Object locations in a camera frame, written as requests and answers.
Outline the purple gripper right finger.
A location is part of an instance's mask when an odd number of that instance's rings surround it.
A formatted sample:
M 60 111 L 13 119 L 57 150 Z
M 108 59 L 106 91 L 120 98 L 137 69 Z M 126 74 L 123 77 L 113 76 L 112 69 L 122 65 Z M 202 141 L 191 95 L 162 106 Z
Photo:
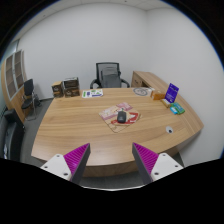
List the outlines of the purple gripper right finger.
M 157 154 L 137 143 L 132 144 L 132 154 L 144 184 L 152 183 L 182 169 L 182 166 L 167 153 Z

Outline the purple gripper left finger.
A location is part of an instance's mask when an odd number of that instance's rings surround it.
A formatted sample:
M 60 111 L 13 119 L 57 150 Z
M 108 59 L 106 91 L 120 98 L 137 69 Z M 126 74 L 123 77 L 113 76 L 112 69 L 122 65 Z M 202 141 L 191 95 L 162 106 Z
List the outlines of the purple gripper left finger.
M 79 184 L 90 155 L 90 144 L 84 144 L 62 155 L 56 154 L 41 168 L 65 180 Z

